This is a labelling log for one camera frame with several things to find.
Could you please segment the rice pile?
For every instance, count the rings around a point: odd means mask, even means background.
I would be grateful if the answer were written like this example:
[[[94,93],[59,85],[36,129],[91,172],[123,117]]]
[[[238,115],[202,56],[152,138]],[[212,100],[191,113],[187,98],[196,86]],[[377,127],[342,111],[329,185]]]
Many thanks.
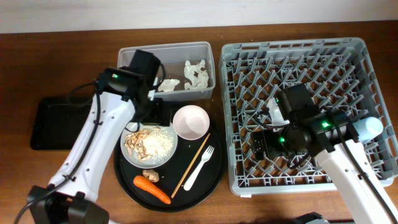
[[[155,159],[167,157],[174,148],[173,134],[166,127],[152,127],[144,131],[146,132],[142,140],[144,154]]]

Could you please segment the grey plate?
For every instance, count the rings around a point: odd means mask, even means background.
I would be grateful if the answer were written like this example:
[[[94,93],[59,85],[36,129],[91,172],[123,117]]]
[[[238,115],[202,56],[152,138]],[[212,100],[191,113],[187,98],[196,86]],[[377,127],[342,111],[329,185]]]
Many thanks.
[[[120,140],[120,147],[121,147],[122,154],[127,159],[127,161],[130,164],[132,164],[132,165],[134,165],[134,166],[136,166],[138,168],[153,169],[155,167],[159,167],[159,166],[165,164],[173,156],[174,152],[177,149],[178,136],[177,136],[177,133],[175,132],[174,128],[172,127],[172,125],[170,125],[170,126],[156,126],[156,125],[144,125],[144,124],[141,124],[138,131],[141,131],[141,130],[144,130],[144,129],[147,129],[147,128],[152,128],[152,127],[166,127],[174,136],[174,139],[175,139],[174,148],[170,152],[170,154],[167,157],[163,158],[163,159],[155,159],[155,158],[152,157],[149,160],[140,162],[137,159],[137,154],[135,152],[132,153],[132,157],[129,156],[129,154],[127,152],[127,149],[124,147],[124,141],[125,141],[124,137],[127,134],[133,133],[133,131],[135,131],[137,129],[137,123],[129,123],[127,125],[126,129],[122,132],[121,140]]]

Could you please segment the pink bowl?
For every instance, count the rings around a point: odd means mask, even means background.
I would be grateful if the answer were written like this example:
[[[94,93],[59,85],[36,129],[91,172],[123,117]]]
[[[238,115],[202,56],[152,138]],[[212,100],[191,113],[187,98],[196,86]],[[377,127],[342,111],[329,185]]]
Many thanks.
[[[193,141],[207,133],[210,127],[210,117],[203,108],[187,105],[177,110],[172,124],[179,137]]]

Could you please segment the peanut shells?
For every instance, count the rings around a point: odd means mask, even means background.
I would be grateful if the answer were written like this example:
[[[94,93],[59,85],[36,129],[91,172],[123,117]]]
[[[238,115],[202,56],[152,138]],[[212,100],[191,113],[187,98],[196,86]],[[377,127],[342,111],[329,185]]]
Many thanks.
[[[147,153],[147,149],[144,145],[144,140],[149,136],[149,134],[150,131],[148,129],[144,129],[136,133],[127,134],[124,137],[124,147],[127,149],[129,156],[132,157],[132,153],[135,152],[137,154],[137,159],[140,162],[152,158],[152,155]]]

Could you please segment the wooden chopstick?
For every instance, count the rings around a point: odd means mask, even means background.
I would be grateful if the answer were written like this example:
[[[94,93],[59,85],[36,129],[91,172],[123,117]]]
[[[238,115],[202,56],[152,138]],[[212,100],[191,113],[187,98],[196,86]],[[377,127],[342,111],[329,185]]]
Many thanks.
[[[203,140],[200,148],[197,150],[197,153],[195,154],[195,156],[193,157],[191,163],[188,165],[186,171],[184,172],[184,174],[182,175],[182,178],[180,179],[179,183],[177,184],[175,190],[173,191],[171,198],[174,198],[175,195],[177,194],[179,188],[181,187],[183,181],[185,180],[187,174],[189,173],[190,169],[192,168],[194,162],[196,161],[196,159],[198,158],[199,154],[201,153],[202,149],[204,148],[205,144],[207,143],[209,137],[210,137],[210,133],[206,136],[206,138]],[[203,155],[202,155],[202,160],[200,161],[200,164],[203,165],[205,162],[209,161],[212,154],[214,151],[214,147],[212,146],[208,146],[207,149],[204,151]]]

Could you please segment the white plastic fork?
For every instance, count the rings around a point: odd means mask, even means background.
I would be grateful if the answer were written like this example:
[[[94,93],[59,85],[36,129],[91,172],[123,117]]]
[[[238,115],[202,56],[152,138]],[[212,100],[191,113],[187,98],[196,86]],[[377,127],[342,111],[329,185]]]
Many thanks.
[[[197,179],[202,167],[204,166],[204,164],[206,162],[208,162],[210,160],[214,150],[215,150],[215,148],[213,146],[208,146],[207,149],[205,150],[205,152],[202,154],[199,164],[196,166],[194,171],[191,173],[191,175],[189,176],[189,178],[187,179],[187,181],[183,185],[183,189],[185,191],[189,191],[192,188],[192,186],[193,186],[195,180]]]

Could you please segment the brown ginger piece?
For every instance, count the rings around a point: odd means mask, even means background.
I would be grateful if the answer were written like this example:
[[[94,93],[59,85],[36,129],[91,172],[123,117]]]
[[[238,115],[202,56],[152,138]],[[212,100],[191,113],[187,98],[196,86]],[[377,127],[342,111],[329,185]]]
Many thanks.
[[[146,169],[142,171],[142,175],[152,183],[159,181],[159,174],[153,169]]]

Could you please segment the orange carrot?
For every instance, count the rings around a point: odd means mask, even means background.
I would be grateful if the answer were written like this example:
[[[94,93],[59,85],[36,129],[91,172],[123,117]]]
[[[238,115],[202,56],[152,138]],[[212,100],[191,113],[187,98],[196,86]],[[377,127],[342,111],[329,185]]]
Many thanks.
[[[149,192],[151,195],[155,196],[163,203],[165,203],[167,205],[171,204],[171,199],[169,198],[169,196],[165,192],[160,190],[151,181],[146,179],[144,176],[141,176],[141,175],[135,176],[135,178],[133,179],[133,184],[136,187],[140,188],[141,190]]]

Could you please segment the light blue cup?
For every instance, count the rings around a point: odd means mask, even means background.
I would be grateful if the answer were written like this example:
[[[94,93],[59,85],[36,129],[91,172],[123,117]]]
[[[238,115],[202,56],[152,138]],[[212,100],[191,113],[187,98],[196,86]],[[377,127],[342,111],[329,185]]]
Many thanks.
[[[359,141],[366,143],[383,132],[384,126],[382,122],[375,117],[368,117],[353,123],[355,130],[358,132]]]

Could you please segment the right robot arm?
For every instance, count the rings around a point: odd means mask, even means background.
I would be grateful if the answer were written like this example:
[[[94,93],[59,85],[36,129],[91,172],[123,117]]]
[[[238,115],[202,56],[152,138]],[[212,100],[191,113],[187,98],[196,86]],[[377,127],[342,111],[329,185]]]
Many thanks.
[[[259,121],[251,134],[256,159],[287,156],[296,169],[314,158],[328,174],[356,223],[397,223],[397,209],[376,177],[359,134],[344,111],[321,110],[304,84],[277,94],[277,109],[288,123]]]

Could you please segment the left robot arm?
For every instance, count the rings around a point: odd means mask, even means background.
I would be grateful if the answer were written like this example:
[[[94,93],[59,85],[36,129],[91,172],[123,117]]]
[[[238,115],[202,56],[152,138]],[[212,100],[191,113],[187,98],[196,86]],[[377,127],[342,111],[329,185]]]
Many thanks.
[[[31,188],[15,223],[27,210],[35,223],[111,223],[96,204],[105,167],[129,123],[169,125],[163,101],[154,98],[161,84],[157,73],[164,69],[154,54],[136,50],[128,66],[99,74],[90,113],[68,157],[46,188]]]

